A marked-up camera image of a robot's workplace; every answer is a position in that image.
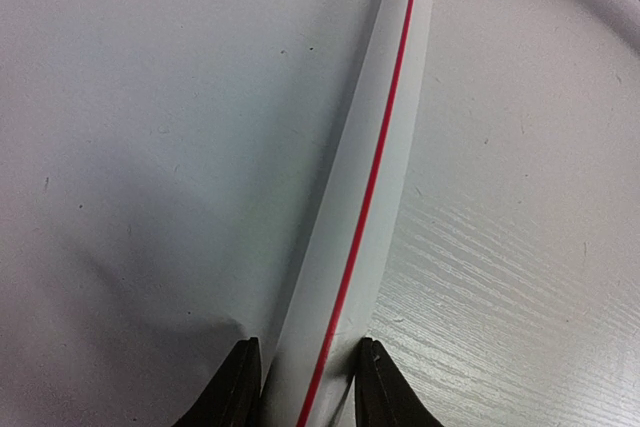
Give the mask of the white PVC pipe frame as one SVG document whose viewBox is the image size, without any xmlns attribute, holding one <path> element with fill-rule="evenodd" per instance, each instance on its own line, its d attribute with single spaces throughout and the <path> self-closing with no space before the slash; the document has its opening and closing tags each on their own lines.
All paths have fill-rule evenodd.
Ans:
<svg viewBox="0 0 640 427">
<path fill-rule="evenodd" d="M 639 0 L 380 0 L 265 426 L 380 341 L 448 426 L 639 422 Z"/>
</svg>

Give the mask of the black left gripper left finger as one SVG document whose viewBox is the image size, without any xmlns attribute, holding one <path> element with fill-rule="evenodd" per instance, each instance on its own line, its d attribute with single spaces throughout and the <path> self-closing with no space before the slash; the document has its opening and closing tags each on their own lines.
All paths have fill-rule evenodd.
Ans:
<svg viewBox="0 0 640 427">
<path fill-rule="evenodd" d="M 259 340 L 238 341 L 174 427 L 257 426 L 261 395 Z"/>
</svg>

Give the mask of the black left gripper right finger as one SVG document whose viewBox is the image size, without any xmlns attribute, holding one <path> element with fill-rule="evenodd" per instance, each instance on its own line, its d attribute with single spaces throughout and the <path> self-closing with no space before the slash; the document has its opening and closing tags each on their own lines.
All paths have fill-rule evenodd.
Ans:
<svg viewBox="0 0 640 427">
<path fill-rule="evenodd" d="M 363 338 L 355 371 L 358 427 L 442 427 L 423 405 L 383 344 Z"/>
</svg>

